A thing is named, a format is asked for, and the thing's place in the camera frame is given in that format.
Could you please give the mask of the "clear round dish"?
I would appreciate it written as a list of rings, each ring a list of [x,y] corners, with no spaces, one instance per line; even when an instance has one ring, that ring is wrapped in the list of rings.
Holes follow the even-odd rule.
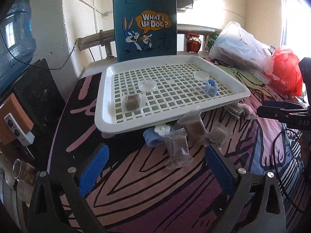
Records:
[[[193,77],[200,82],[206,82],[209,79],[209,74],[203,71],[196,71]]]
[[[142,81],[139,81],[138,88],[143,93],[149,93],[157,88],[157,82],[152,79],[145,79]]]

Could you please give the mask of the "brown snack cube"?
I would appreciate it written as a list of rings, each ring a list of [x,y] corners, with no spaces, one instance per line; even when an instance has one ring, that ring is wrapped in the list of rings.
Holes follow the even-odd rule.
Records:
[[[137,111],[145,106],[147,97],[143,93],[125,94],[122,96],[122,110],[124,112]]]

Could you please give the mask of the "blue water jug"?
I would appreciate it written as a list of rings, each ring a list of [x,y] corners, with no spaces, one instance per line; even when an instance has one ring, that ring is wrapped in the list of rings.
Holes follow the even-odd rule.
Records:
[[[1,91],[6,90],[33,59],[36,41],[31,16],[30,0],[16,0],[1,23]]]

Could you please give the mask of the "blue flower hair claw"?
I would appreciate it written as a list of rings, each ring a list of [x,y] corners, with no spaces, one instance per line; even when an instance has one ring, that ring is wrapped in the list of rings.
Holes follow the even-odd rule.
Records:
[[[174,128],[171,125],[162,124],[146,129],[143,137],[148,147],[155,148],[164,144],[166,135],[173,131]]]

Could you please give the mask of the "metal bed rail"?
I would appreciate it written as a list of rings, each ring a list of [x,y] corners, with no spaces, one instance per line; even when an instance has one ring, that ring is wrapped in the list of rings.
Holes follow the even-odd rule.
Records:
[[[213,33],[220,33],[221,29],[198,26],[198,25],[188,25],[188,24],[178,24],[177,33],[178,34],[198,34],[204,36],[204,39],[207,36]],[[114,30],[100,30],[99,33],[82,37],[78,39],[78,48],[80,51],[86,50],[95,46],[103,46],[106,51],[106,56],[108,58],[113,57],[111,42],[115,41]]]

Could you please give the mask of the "black speaker cabinet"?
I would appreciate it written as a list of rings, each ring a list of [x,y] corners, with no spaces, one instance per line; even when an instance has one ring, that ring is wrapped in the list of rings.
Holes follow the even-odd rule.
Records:
[[[49,150],[64,106],[46,59],[37,61],[1,94],[1,142],[8,145],[21,134],[5,121],[11,114],[22,132],[34,135],[32,147]]]

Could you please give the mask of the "blue Bugs Bunny tote bag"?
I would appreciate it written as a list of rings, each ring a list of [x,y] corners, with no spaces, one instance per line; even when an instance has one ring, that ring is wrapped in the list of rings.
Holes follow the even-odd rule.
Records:
[[[118,62],[177,54],[176,0],[113,0]]]

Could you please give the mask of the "brown snack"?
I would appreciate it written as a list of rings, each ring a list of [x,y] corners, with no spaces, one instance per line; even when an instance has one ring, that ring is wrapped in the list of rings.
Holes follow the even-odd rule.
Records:
[[[201,119],[200,110],[192,110],[186,113],[177,123],[187,131],[189,146],[193,146],[207,137],[207,131]]]
[[[257,119],[255,111],[247,104],[232,103],[230,105],[226,105],[225,109],[236,119],[240,119],[241,117],[245,120]]]
[[[193,162],[193,157],[189,154],[187,131],[184,128],[170,132],[164,140],[169,155],[167,169],[181,168]]]
[[[233,133],[218,121],[214,122],[211,131],[207,132],[207,139],[218,149],[220,149],[225,142],[230,140],[232,136]]]

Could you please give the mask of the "clear plastic bag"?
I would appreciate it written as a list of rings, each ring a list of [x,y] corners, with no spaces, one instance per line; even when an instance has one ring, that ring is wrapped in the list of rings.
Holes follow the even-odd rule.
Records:
[[[241,70],[256,70],[271,75],[273,59],[268,48],[239,23],[231,21],[215,40],[209,56]]]

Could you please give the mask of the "green white box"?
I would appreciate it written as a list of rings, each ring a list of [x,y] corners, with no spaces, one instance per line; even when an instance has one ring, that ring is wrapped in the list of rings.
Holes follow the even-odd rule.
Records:
[[[213,45],[214,45],[216,39],[218,38],[218,36],[219,36],[219,33],[214,32],[214,33],[212,33],[211,35],[209,35],[207,37],[207,42],[205,44],[207,52],[209,52],[211,50],[211,48],[213,47]]]

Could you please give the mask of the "cartoon print blanket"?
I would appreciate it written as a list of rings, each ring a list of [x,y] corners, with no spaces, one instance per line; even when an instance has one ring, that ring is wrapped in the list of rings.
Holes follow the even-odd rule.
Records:
[[[166,147],[148,147],[142,130],[106,138],[94,124],[100,79],[89,75],[72,90],[50,152],[51,178],[65,184],[70,167],[106,144],[109,160],[86,195],[96,222],[109,232],[210,232],[229,198],[204,158],[205,144],[189,148],[191,164],[169,170]],[[224,108],[203,113],[202,120],[208,130],[215,122],[227,127],[232,136],[221,151],[235,166],[257,175],[279,172],[286,230],[292,231],[310,197],[301,133],[276,120],[235,119]]]

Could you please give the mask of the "orange white device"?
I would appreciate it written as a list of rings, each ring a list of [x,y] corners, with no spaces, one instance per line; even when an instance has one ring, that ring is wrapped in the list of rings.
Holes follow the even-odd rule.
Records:
[[[34,123],[12,93],[1,103],[1,142],[8,145],[17,139],[23,146],[33,144]]]

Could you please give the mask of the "red glass jar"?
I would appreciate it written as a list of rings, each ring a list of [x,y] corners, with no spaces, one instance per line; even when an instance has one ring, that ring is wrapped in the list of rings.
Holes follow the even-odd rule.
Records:
[[[186,51],[189,53],[198,53],[201,48],[201,40],[199,34],[186,34]]]

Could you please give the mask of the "white perforated plastic tray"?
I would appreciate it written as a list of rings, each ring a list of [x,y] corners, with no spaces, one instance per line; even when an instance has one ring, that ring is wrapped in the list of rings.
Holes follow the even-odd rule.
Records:
[[[206,82],[197,81],[196,71],[209,74],[218,84],[217,96],[205,94]],[[122,96],[141,93],[139,81],[152,79],[156,90],[144,93],[145,106],[122,110]],[[102,71],[94,121],[98,130],[120,134],[179,119],[196,108],[213,110],[250,96],[249,89],[211,61],[198,56],[158,56],[115,63]]]

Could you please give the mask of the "red plastic bag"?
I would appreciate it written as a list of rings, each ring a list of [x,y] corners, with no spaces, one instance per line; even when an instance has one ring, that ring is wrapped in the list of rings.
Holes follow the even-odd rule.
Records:
[[[285,45],[273,53],[273,73],[269,75],[270,86],[282,95],[300,97],[303,78],[299,68],[299,58]]]

